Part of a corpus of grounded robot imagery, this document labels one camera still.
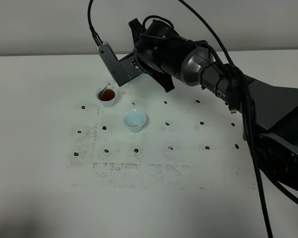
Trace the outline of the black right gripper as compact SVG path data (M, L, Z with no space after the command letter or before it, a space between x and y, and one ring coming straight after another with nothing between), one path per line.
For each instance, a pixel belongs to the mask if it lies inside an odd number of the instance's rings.
M145 28L138 19L129 22L134 42L134 60L145 73L159 83L166 92L174 89L172 78L181 79L185 58L196 44L182 38L173 26L153 20Z

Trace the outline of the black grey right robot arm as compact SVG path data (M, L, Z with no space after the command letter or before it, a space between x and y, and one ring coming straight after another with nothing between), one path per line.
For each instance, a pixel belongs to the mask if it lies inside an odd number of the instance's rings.
M133 63L166 92L172 80L201 86L219 97L251 123L255 151L262 171L298 191L298 88L272 86L223 63L206 41L182 38L171 23L152 17L145 27L137 19L129 27L134 42Z

